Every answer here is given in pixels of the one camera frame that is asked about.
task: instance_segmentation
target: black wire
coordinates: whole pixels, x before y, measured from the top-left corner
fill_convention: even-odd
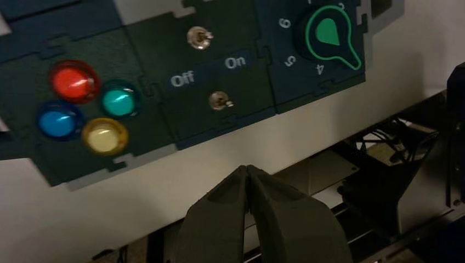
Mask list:
[[[120,248],[118,254],[118,260],[116,263],[127,263],[128,262],[128,245]]]
[[[399,156],[400,160],[403,162],[403,163],[407,163],[408,161],[405,159],[405,156],[404,156],[404,153],[400,152],[399,150],[397,150],[397,148],[394,146],[394,144],[392,143],[392,141],[388,138],[388,135],[387,134],[383,134],[383,133],[380,133],[378,130],[374,130],[372,132],[370,132],[371,134],[373,134],[374,136],[380,138],[381,140],[384,140],[384,143],[386,143],[392,150],[394,150],[394,152]]]

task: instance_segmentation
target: machine part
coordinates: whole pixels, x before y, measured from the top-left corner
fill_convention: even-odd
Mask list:
[[[226,107],[233,107],[234,104],[229,100],[229,97],[224,92],[214,92],[208,98],[210,107],[216,111],[223,110]]]
[[[333,149],[360,168],[339,188],[344,202],[386,237],[403,235],[450,209],[444,136],[422,160],[390,167],[345,143]]]
[[[236,169],[189,209],[175,261],[242,263],[247,205],[265,262],[352,262],[327,206],[252,165]]]
[[[210,46],[213,34],[200,26],[189,29],[187,34],[188,43],[195,49],[205,50]]]
[[[458,65],[447,80],[447,114],[449,132],[450,180],[460,182],[460,199],[465,201],[465,63]]]

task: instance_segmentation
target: control panel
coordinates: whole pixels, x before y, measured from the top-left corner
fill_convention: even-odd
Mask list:
[[[369,3],[0,1],[0,159],[107,178],[352,87]]]

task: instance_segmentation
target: white surface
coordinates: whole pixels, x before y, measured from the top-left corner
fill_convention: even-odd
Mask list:
[[[465,61],[465,1],[406,4],[364,84],[75,192],[0,162],[0,262],[85,262],[182,218],[240,164],[275,173],[444,89]]]
[[[2,13],[0,13],[0,37],[3,35],[10,34],[12,31],[8,24],[5,22]]]

